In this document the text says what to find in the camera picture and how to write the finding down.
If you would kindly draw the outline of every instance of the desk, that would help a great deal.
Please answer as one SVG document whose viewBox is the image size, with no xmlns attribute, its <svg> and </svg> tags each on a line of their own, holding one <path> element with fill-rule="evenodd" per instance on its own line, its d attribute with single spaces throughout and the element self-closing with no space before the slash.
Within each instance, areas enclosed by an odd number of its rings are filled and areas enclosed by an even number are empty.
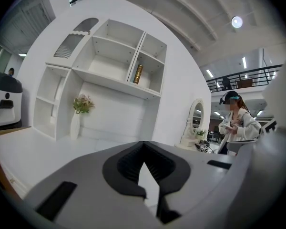
<svg viewBox="0 0 286 229">
<path fill-rule="evenodd" d="M 213 141 L 213 138 L 214 138 L 214 134 L 212 134 L 212 133 L 209 133 L 209 135 L 212 135 L 212 141 Z"/>
</svg>

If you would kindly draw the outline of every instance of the white arch mirror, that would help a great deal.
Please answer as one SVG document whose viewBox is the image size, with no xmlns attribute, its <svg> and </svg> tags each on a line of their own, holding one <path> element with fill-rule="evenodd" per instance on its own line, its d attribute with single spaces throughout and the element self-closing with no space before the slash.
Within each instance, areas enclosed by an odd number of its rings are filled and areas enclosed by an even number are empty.
<svg viewBox="0 0 286 229">
<path fill-rule="evenodd" d="M 179 144 L 176 147 L 197 150 L 195 143 L 201 139 L 196 139 L 194 130 L 202 129 L 204 122 L 204 102 L 201 98 L 197 98 L 191 106 L 189 117 L 187 118 L 186 128 Z"/>
<path fill-rule="evenodd" d="M 201 98 L 196 99 L 190 109 L 189 118 L 192 118 L 192 133 L 195 129 L 202 127 L 204 121 L 204 105 Z"/>
</svg>

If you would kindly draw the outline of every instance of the chair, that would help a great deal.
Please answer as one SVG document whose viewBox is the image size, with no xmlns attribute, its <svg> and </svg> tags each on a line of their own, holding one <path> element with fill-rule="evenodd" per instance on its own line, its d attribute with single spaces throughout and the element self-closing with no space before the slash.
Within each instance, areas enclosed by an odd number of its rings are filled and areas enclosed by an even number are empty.
<svg viewBox="0 0 286 229">
<path fill-rule="evenodd" d="M 221 137 L 221 134 L 219 133 L 219 128 L 218 126 L 214 126 L 214 138 L 216 142 L 218 142 L 218 139 Z"/>
</svg>

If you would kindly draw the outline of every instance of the black plastic part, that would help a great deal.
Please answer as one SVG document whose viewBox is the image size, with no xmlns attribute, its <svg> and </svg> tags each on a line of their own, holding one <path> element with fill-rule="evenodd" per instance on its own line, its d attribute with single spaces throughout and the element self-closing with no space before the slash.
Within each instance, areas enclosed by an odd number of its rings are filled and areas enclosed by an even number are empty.
<svg viewBox="0 0 286 229">
<path fill-rule="evenodd" d="M 1 100 L 0 109 L 12 109 L 14 107 L 14 102 L 12 100 Z"/>
<path fill-rule="evenodd" d="M 145 189 L 138 185 L 140 170 L 144 162 L 141 153 L 143 145 L 143 142 L 138 142 L 111 156 L 103 165 L 104 179 L 120 194 L 146 198 Z"/>
<path fill-rule="evenodd" d="M 21 82 L 0 72 L 0 90 L 10 93 L 22 93 Z"/>
<path fill-rule="evenodd" d="M 191 168 L 184 159 L 151 142 L 138 142 L 108 158 L 103 165 L 103 177 L 120 194 L 145 199 L 146 191 L 138 185 L 144 162 L 160 187 L 157 217 L 168 223 L 180 214 L 169 210 L 165 195 L 179 191 L 191 174 Z"/>
<path fill-rule="evenodd" d="M 190 165 L 151 142 L 145 141 L 144 144 L 147 148 L 145 163 L 159 184 L 162 195 L 179 191 L 190 177 Z"/>
<path fill-rule="evenodd" d="M 231 167 L 231 164 L 229 164 L 229 163 L 224 163 L 224 162 L 220 162 L 220 161 L 216 161 L 216 160 L 210 160 L 207 164 L 211 165 L 211 166 L 216 166 L 219 168 L 227 169 L 227 170 L 230 169 L 230 167 Z"/>
<path fill-rule="evenodd" d="M 0 131 L 7 130 L 7 129 L 20 128 L 20 127 L 22 127 L 22 121 L 21 120 L 16 122 L 16 123 L 13 123 L 13 124 L 1 125 Z"/>
<path fill-rule="evenodd" d="M 46 219 L 53 221 L 76 187 L 77 185 L 72 182 L 62 182 L 50 196 L 39 205 L 36 212 Z"/>
</svg>

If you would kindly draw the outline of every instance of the woman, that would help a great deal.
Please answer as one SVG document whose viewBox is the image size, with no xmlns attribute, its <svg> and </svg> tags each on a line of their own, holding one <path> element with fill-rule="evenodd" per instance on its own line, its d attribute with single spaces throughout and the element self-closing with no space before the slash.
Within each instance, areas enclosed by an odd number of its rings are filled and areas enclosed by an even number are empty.
<svg viewBox="0 0 286 229">
<path fill-rule="evenodd" d="M 250 115 L 242 97 L 235 91 L 229 91 L 225 96 L 225 107 L 230 113 L 225 117 L 218 129 L 225 134 L 219 148 L 219 154 L 235 155 L 228 151 L 227 143 L 251 140 L 258 136 L 261 125 Z"/>
</svg>

